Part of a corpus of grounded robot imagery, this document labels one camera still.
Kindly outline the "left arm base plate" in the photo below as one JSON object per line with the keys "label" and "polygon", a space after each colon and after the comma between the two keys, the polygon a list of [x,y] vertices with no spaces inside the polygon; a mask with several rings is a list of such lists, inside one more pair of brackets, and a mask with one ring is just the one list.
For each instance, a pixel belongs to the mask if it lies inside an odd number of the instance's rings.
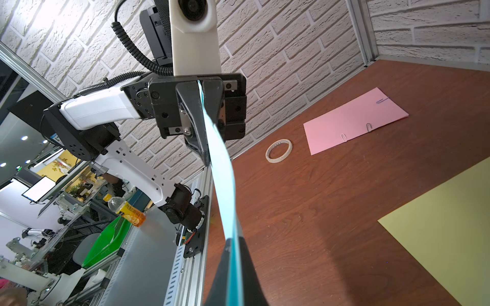
{"label": "left arm base plate", "polygon": [[181,235],[180,246],[184,246],[183,258],[194,257],[204,251],[205,239],[207,238],[207,225],[209,221],[209,204],[210,197],[205,195],[196,202],[197,208],[202,213],[202,219],[199,225],[193,229],[185,228]]}

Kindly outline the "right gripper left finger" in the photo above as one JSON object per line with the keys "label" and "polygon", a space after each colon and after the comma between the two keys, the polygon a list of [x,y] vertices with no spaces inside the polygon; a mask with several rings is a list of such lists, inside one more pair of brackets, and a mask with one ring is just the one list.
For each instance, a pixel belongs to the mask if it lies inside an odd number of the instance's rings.
{"label": "right gripper left finger", "polygon": [[227,239],[205,306],[226,306],[231,239]]}

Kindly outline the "light blue paper sheet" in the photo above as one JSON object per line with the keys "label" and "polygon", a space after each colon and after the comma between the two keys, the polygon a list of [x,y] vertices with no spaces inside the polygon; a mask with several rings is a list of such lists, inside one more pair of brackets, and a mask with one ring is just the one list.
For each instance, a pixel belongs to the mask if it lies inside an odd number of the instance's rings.
{"label": "light blue paper sheet", "polygon": [[236,184],[230,156],[217,125],[205,109],[203,84],[198,81],[204,116],[214,187],[225,238],[230,241],[230,261],[227,269],[226,305],[244,305],[241,251],[236,214]]}

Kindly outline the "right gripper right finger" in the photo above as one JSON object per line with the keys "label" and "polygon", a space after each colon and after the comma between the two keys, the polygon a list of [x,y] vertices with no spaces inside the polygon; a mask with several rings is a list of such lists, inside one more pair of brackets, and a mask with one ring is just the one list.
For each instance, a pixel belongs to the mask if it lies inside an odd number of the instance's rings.
{"label": "right gripper right finger", "polygon": [[242,283],[244,292],[244,304],[252,306],[268,306],[266,297],[256,274],[253,260],[244,237],[239,237],[242,265]]}

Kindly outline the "yellow paper sheet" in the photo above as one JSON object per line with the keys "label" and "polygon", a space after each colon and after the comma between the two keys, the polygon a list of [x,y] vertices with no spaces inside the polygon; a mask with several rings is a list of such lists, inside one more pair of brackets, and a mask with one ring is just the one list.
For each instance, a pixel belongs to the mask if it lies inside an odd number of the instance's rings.
{"label": "yellow paper sheet", "polygon": [[489,305],[489,159],[379,223],[461,305]]}

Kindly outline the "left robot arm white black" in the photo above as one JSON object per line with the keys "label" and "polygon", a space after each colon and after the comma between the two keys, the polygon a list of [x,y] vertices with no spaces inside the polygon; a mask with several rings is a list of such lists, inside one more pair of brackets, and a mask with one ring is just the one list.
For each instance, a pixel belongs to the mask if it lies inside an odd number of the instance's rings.
{"label": "left robot arm white black", "polygon": [[20,107],[21,117],[51,144],[129,179],[173,223],[195,231],[204,217],[190,204],[191,192],[168,185],[131,153],[116,122],[153,119],[162,138],[184,136],[212,170],[223,229],[231,237],[239,221],[225,143],[245,134],[246,78],[222,72],[214,1],[157,1],[156,9],[155,34],[165,64],[144,55],[115,19],[113,32],[144,70],[106,79],[65,101]]}

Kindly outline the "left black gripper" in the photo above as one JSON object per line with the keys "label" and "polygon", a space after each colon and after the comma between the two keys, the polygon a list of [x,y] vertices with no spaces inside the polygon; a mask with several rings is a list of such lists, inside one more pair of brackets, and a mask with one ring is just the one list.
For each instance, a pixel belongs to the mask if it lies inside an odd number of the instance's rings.
{"label": "left black gripper", "polygon": [[211,159],[204,113],[217,124],[224,140],[244,137],[246,79],[240,73],[154,77],[148,97],[148,117],[156,120],[161,136],[183,135],[187,148],[199,155],[205,167]]}

